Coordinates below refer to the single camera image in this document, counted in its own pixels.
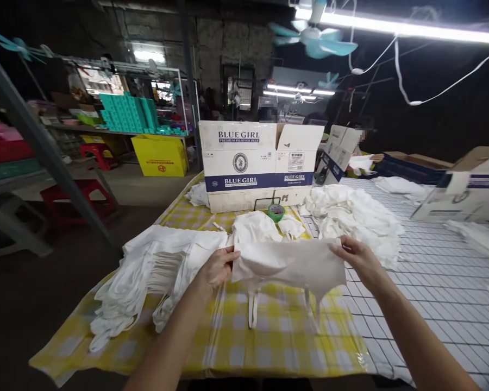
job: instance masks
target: cutting table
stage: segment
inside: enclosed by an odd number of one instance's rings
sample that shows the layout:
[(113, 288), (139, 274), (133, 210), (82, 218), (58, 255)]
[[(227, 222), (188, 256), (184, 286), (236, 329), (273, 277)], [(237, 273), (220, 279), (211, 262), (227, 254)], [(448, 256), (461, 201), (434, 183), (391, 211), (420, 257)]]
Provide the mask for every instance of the cutting table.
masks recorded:
[[(403, 258), (389, 272), (391, 279), (475, 382), (489, 390), (489, 258), (441, 223), (410, 221), (416, 207), (403, 196), (388, 194), (369, 180), (343, 178), (341, 184), (364, 189), (400, 218), (406, 231), (400, 240)], [(318, 237), (313, 218), (302, 219)], [(379, 305), (346, 267), (347, 286), (341, 291), (368, 347), (368, 372), (412, 384)]]
[[(212, 215), (183, 197), (194, 178), (156, 224), (183, 229), (230, 231), (235, 216)], [(431, 329), (483, 390), (489, 390), (489, 259), (472, 250), (440, 223), (409, 221), (414, 207), (405, 198), (385, 193), (372, 182), (344, 178), (342, 184), (363, 188), (402, 220), (402, 256), (389, 274)], [(287, 213), (296, 216), (295, 210)], [(312, 217), (303, 217), (318, 237)], [(226, 283), (209, 305), (196, 334), (185, 378), (214, 376), (330, 377), (354, 373), (412, 378), (371, 293), (347, 265), (347, 286), (328, 294), (321, 310), (321, 332), (315, 336), (300, 289), (268, 285), (259, 294), (257, 330), (247, 329), (247, 294)], [(77, 370), (99, 368), (130, 374), (149, 342), (156, 338), (152, 312), (160, 297), (148, 295), (134, 328), (112, 339), (104, 350), (88, 353), (89, 324), (99, 302), (94, 292), (81, 301), (51, 341), (29, 363), (62, 385)]]
[[(192, 230), (216, 230), (213, 222), (231, 232), (236, 216), (246, 211), (213, 215), (205, 206), (193, 206), (184, 194), (202, 181), (195, 177), (158, 218), (156, 224)], [(299, 218), (287, 208), (287, 214)], [(307, 232), (303, 239), (311, 239)], [(110, 340), (102, 350), (89, 353), (90, 323), (100, 302), (95, 292), (112, 273), (100, 281), (80, 302), (49, 343), (29, 364), (62, 386), (77, 370), (98, 368), (131, 374), (158, 338), (152, 313), (161, 296), (147, 295), (141, 316), (129, 331)], [(339, 288), (321, 303), (318, 335), (305, 305), (304, 291), (265, 285), (258, 295), (258, 322), (248, 328), (248, 294), (244, 285), (226, 282), (205, 311), (195, 335), (183, 378), (218, 376), (333, 377), (366, 373), (373, 366), (366, 344)], [(315, 311), (315, 299), (312, 298)]]

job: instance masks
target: white bra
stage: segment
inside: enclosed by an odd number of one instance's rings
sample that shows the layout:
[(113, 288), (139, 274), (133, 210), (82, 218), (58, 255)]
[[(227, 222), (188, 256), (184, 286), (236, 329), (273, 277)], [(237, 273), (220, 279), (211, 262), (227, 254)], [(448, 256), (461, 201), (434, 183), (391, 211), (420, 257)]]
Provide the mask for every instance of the white bra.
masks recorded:
[(244, 281), (248, 287), (248, 326), (251, 329), (257, 325), (257, 294), (262, 285), (274, 282), (304, 289), (310, 311), (309, 292), (314, 294), (317, 307), (313, 319), (319, 332), (322, 298), (336, 286), (346, 284), (344, 261), (331, 252), (329, 245), (332, 243), (340, 245), (340, 240), (235, 244), (241, 256), (234, 261), (232, 282)]

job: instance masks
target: fluorescent light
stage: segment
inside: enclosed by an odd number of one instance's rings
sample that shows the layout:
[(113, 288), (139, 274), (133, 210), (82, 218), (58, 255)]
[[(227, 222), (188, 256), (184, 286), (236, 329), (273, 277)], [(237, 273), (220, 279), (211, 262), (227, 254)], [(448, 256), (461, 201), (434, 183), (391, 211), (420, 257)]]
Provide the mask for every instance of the fluorescent light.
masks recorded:
[(317, 95), (335, 95), (335, 91), (314, 90), (314, 94), (317, 94)]
[(134, 57), (136, 57), (136, 60), (140, 61), (148, 61), (152, 59), (156, 62), (165, 62), (165, 55), (157, 52), (134, 51)]
[[(297, 9), (296, 19), (309, 20), (311, 10)], [(340, 14), (322, 14), (321, 23), (335, 26), (355, 27), (360, 30), (376, 31), (379, 33), (396, 34), (399, 36), (418, 36), (432, 39), (442, 39), (462, 42), (489, 43), (489, 33), (451, 28), (422, 26), (419, 24), (390, 22), (364, 17), (353, 17)]]
[(296, 87), (279, 86), (277, 84), (268, 84), (268, 88), (271, 90), (293, 91), (293, 92), (300, 92), (300, 93), (310, 93), (311, 92), (311, 90), (308, 90), (308, 89), (298, 89)]
[[(263, 91), (264, 95), (274, 95), (274, 96), (280, 96), (284, 98), (295, 98), (296, 94), (287, 94), (284, 92), (274, 92), (274, 91)], [(308, 95), (301, 95), (301, 98), (304, 100), (314, 100), (317, 99), (317, 97), (312, 97)]]
[(295, 94), (286, 94), (282, 92), (273, 92), (273, 91), (263, 91), (264, 95), (274, 95), (274, 96), (281, 96), (285, 98), (295, 98)]

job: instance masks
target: green tape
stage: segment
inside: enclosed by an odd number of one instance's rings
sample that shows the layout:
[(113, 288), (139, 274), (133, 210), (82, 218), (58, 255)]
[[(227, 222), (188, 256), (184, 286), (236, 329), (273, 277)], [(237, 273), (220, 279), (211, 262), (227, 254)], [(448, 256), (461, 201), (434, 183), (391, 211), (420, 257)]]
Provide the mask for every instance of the green tape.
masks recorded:
[(272, 204), (268, 207), (267, 215), (270, 217), (270, 219), (274, 220), (276, 223), (278, 223), (284, 216), (284, 208), (280, 205), (277, 204)]

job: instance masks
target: plastic stool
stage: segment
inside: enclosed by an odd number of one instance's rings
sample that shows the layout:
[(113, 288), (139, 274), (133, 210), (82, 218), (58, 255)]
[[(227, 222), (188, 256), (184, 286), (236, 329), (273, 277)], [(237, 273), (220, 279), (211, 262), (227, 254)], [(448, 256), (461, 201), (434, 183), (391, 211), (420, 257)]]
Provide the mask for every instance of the plastic stool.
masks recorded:
[[(15, 212), (20, 206), (25, 207), (29, 213), (41, 221), (37, 232), (33, 232), (16, 217)], [(48, 227), (47, 219), (20, 197), (10, 193), (0, 194), (0, 231), (15, 242), (0, 248), (0, 256), (25, 249), (40, 257), (50, 254), (53, 249), (42, 240)]]
[[(112, 157), (105, 156), (105, 152), (108, 152)], [(113, 169), (113, 165), (119, 165), (118, 160), (114, 157), (112, 150), (107, 144), (91, 143), (80, 145), (80, 153), (82, 157), (89, 157), (88, 153), (93, 154), (98, 162), (98, 167), (102, 171), (109, 171)]]
[[(114, 202), (112, 196), (103, 188), (102, 185), (96, 179), (76, 179), (74, 181), (76, 185), (80, 188), (81, 193), (87, 199), (89, 204), (98, 214), (100, 219), (104, 219), (107, 215), (111, 214), (117, 209), (117, 205)], [(104, 200), (92, 201), (90, 194), (94, 190), (99, 190), (100, 193), (105, 197)], [(72, 224), (86, 224), (87, 222), (83, 217), (80, 216), (78, 211), (72, 206), (72, 204), (67, 204), (71, 210), (71, 213), (63, 213), (59, 211), (56, 207), (55, 201), (57, 200), (68, 200), (69, 197), (61, 189), (59, 185), (51, 186), (40, 192), (43, 202), (47, 206), (47, 210), (51, 213), (57, 226), (61, 229), (66, 229)]]

